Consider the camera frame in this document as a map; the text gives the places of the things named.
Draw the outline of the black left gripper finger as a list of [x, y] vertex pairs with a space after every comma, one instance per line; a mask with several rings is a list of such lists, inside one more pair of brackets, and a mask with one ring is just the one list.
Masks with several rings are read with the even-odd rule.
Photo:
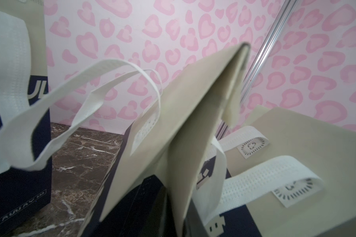
[[117, 204], [119, 237], [176, 237], [171, 200], [167, 188], [151, 175]]

